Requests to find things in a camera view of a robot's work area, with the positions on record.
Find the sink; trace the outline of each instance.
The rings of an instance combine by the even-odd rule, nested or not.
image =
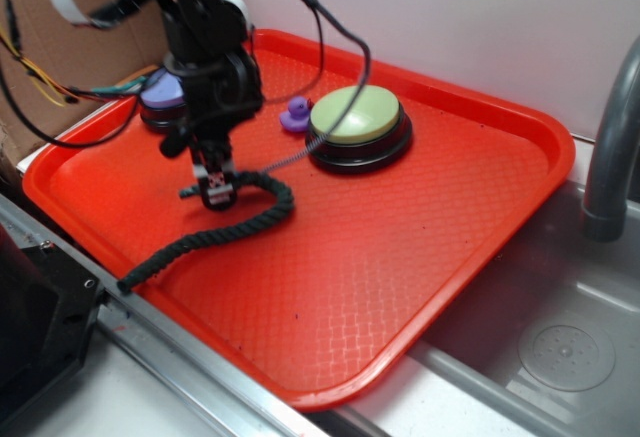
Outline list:
[[[534,409],[540,433],[639,435],[640,206],[599,244],[579,233],[581,198],[564,184],[422,340]]]

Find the textured tray surface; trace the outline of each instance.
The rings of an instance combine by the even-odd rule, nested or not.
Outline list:
[[[310,80],[315,46],[264,31],[257,40],[265,93]],[[330,51],[307,97],[352,85],[358,59]],[[278,170],[296,197],[284,224],[231,245],[192,253],[142,286],[150,302],[299,409],[336,405],[362,391],[420,335],[527,217],[573,162],[570,136],[537,112],[377,64],[372,83],[398,95],[414,142],[398,162],[338,176],[308,159]],[[128,103],[74,135],[115,128]],[[280,128],[286,104],[267,106],[232,134],[239,169],[299,150]],[[231,210],[198,198],[186,155],[168,161],[161,137],[136,119],[109,145],[52,148],[25,190],[117,276],[185,233],[244,220],[270,196],[243,190]]]

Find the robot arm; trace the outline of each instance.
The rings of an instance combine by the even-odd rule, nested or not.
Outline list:
[[[100,29],[119,24],[145,1],[117,0],[87,18],[73,0],[52,0],[74,25]],[[180,78],[188,109],[186,123],[165,139],[161,152],[173,158],[188,147],[197,184],[182,195],[200,194],[205,207],[221,210],[235,201],[229,132],[264,101],[258,67],[242,45],[248,12],[241,0],[156,1],[169,45],[165,66]]]

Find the gray faucet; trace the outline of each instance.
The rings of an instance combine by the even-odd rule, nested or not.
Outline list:
[[[596,137],[580,217],[586,237],[611,242],[622,235],[639,143],[640,37],[618,72]]]

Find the cardboard box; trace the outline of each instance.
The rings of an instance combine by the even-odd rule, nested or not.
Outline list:
[[[49,0],[12,1],[18,15],[23,53],[65,85],[80,88],[113,85],[147,65],[160,64],[166,54],[160,10],[155,2],[118,28],[98,31],[74,28]],[[83,12],[108,1],[75,0]],[[6,29],[5,16],[0,18]],[[0,48],[0,59],[5,78],[23,112],[49,135],[62,132],[99,106],[81,103],[57,107],[38,92],[22,66],[4,48]],[[19,185],[16,163],[41,145],[42,141],[18,121],[0,95],[0,177]]]

